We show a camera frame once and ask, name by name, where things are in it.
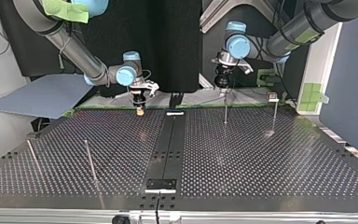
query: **metal pin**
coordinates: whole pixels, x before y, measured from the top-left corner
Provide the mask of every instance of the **metal pin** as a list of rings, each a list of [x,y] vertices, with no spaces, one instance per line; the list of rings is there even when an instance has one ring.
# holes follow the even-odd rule
[[[227,106],[227,95],[225,96],[225,124],[227,124],[227,111],[228,111],[228,106]]]
[[[279,102],[276,102],[276,103],[275,103],[274,120],[273,120],[273,122],[272,122],[272,131],[273,131],[273,132],[275,132],[275,121],[276,121],[276,119],[277,119],[278,103],[279,103]]]
[[[31,140],[27,140],[28,148],[31,150],[32,157],[37,160],[36,154],[34,154],[34,147],[32,146]]]
[[[89,156],[89,166],[91,167],[92,175],[94,177],[94,180],[97,181],[98,179],[97,179],[97,175],[95,174],[94,162],[92,161],[92,157],[91,157],[89,141],[84,140],[84,146],[86,147],[87,155]]]

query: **black curtain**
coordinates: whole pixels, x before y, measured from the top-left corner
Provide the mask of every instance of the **black curtain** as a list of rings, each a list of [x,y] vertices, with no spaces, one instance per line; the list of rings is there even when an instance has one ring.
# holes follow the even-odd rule
[[[107,65],[136,50],[151,79],[166,92],[199,86],[201,0],[111,0],[106,12],[81,29],[86,46]],[[117,86],[102,88],[111,95]]]

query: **perforated metal table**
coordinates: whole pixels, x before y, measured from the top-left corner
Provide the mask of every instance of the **perforated metal table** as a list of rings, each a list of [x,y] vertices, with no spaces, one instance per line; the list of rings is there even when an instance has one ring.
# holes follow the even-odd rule
[[[358,213],[358,159],[291,108],[85,110],[0,160],[0,208]],[[90,170],[84,140],[95,164]],[[150,179],[174,194],[146,194]]]

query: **robotic arm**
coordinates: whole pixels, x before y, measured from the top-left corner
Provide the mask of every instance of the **robotic arm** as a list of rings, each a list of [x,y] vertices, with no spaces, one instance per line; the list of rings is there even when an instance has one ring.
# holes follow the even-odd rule
[[[249,4],[249,0],[238,0],[236,3]],[[211,7],[223,7],[224,4],[229,4],[229,1],[222,2],[220,5],[211,4]],[[235,67],[238,66],[245,75],[253,72],[252,67],[244,58],[261,58],[271,63],[285,63],[292,50],[301,45],[316,42],[325,30],[338,22],[358,18],[358,0],[306,0],[304,10],[281,27],[282,5],[278,13],[279,31],[270,39],[261,40],[261,44],[256,37],[245,34],[244,23],[238,21],[228,23],[223,47],[218,52],[217,58],[212,60],[213,63],[217,63],[214,84],[220,88],[220,96],[227,94],[229,76]]]
[[[31,29],[47,38],[60,50],[60,57],[64,54],[84,72],[86,82],[90,85],[107,86],[118,83],[129,87],[137,114],[140,116],[144,114],[145,90],[150,90],[150,97],[154,97],[159,86],[157,83],[144,79],[141,57],[138,52],[125,53],[123,64],[107,68],[75,35],[67,32],[64,21],[46,15],[42,0],[14,0],[14,5]]]

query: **black metal plate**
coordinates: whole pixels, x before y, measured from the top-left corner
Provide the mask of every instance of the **black metal plate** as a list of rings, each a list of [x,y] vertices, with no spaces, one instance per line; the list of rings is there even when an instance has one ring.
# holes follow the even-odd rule
[[[273,107],[224,113],[186,111],[176,210],[358,212],[358,159],[307,119],[280,108],[272,133]]]

